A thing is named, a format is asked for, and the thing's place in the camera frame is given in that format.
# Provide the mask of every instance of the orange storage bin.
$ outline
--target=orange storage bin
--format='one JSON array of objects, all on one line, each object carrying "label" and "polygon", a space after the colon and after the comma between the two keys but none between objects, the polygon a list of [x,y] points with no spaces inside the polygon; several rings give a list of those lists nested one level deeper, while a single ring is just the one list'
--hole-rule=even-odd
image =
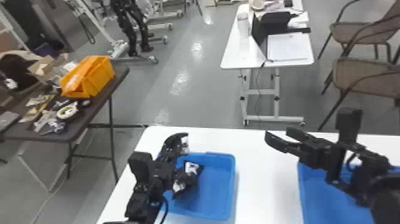
[{"label": "orange storage bin", "polygon": [[114,75],[107,56],[88,56],[61,78],[61,95],[71,98],[94,97]]}]

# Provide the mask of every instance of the white tabletop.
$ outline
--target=white tabletop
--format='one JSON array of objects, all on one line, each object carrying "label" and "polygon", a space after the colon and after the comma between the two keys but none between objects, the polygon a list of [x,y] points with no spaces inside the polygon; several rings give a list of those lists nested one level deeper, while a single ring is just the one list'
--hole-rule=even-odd
[{"label": "white tabletop", "polygon": [[[301,0],[293,0],[293,8],[302,10],[303,6]],[[248,13],[250,26],[252,26],[254,12],[250,9],[249,5],[240,5],[237,8],[236,15],[239,13]],[[304,14],[292,20],[289,22],[290,26],[296,26],[297,24],[300,26],[308,21],[308,14]],[[302,35],[304,35],[304,38],[301,40],[302,45],[307,49],[304,59],[266,62],[264,67],[306,66],[312,64],[314,62],[314,56],[313,49],[311,48],[310,36],[307,33],[303,33]],[[222,69],[252,69],[260,67],[265,60],[265,55],[261,52],[260,47],[251,35],[248,38],[240,36],[235,16],[220,67]]]},{"label": "white tabletop", "polygon": [[[169,213],[165,223],[303,223],[296,167],[298,159],[269,147],[264,142],[264,131],[154,126],[146,129],[136,151],[149,152],[155,158],[163,142],[178,132],[189,133],[189,148],[193,152],[211,151],[235,156],[236,199],[234,197],[232,216],[227,222]],[[272,133],[290,139],[284,131]],[[312,134],[331,141],[337,141],[338,138],[335,133]],[[392,164],[400,165],[400,136],[359,135],[358,142],[369,150],[387,156]],[[124,212],[135,183],[135,176],[127,166],[97,224],[126,220]]]}]

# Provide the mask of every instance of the blue plastic bin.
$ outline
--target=blue plastic bin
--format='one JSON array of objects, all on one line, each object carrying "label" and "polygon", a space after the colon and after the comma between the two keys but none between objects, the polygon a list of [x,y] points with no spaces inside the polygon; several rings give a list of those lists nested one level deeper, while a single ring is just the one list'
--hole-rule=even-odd
[{"label": "blue plastic bin", "polygon": [[[302,163],[297,168],[304,224],[374,224],[368,208],[357,206],[351,196],[325,183],[326,171]],[[341,178],[349,182],[350,177],[343,167]]]},{"label": "blue plastic bin", "polygon": [[204,166],[198,184],[172,200],[172,191],[164,196],[169,212],[212,220],[228,220],[235,188],[235,157],[230,154],[189,153],[178,158],[177,168],[187,160]]}]

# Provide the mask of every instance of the white table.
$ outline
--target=white table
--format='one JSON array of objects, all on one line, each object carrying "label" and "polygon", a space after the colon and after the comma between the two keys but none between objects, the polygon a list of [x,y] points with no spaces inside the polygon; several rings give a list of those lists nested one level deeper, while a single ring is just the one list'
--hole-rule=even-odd
[{"label": "white table", "polygon": [[[293,7],[297,10],[303,10],[301,0],[293,0]],[[237,14],[248,13],[250,26],[254,19],[254,12],[249,8],[248,4],[240,5],[237,8]],[[301,15],[298,18],[293,18],[289,22],[289,26],[304,27],[308,22],[308,14]],[[266,61],[266,57],[261,52],[259,46],[252,36],[243,38],[239,34],[238,24],[236,16],[232,25],[228,43],[225,48],[225,53],[222,57],[220,67],[222,69],[235,69],[240,70],[240,77],[242,78],[241,83],[241,95],[240,102],[242,105],[243,124],[247,125],[248,120],[262,120],[266,122],[303,122],[303,117],[289,117],[281,116],[279,114],[279,97],[280,97],[280,67],[292,67],[292,66],[307,66],[314,62],[313,50],[311,48],[310,36],[307,33],[303,33],[298,36],[300,38],[301,45],[306,49],[304,52],[304,59],[301,60],[287,60],[287,61],[274,61],[266,62],[264,68],[274,69],[274,88],[273,89],[261,89],[260,92],[256,89],[249,89],[250,77],[252,74],[256,75],[263,62]],[[255,116],[247,114],[247,103],[249,95],[273,95],[274,96],[274,114],[273,116]]]},{"label": "white table", "polygon": [[[205,129],[195,127],[149,127],[140,139],[136,151],[144,151],[156,157],[163,142],[172,134],[189,133],[192,152],[216,152],[233,154],[236,159],[236,197],[231,219],[213,222],[169,213],[165,223],[251,223],[297,224],[303,223],[297,177],[298,159],[283,154],[264,142],[261,130]],[[273,131],[279,137],[290,139],[284,131]],[[337,141],[335,133],[313,133]],[[369,150],[385,155],[395,165],[400,164],[400,136],[360,135],[358,142]],[[124,212],[136,183],[129,167],[125,168],[114,192],[111,194],[97,224],[126,220]],[[155,223],[160,222],[160,212]]]}]

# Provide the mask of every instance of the white cup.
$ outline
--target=white cup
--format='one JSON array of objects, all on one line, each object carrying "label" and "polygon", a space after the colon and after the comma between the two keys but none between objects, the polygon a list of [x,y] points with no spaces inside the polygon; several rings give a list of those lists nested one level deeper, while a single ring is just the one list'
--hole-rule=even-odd
[{"label": "white cup", "polygon": [[249,15],[247,13],[239,13],[237,15],[237,27],[242,38],[248,38],[250,35]]}]

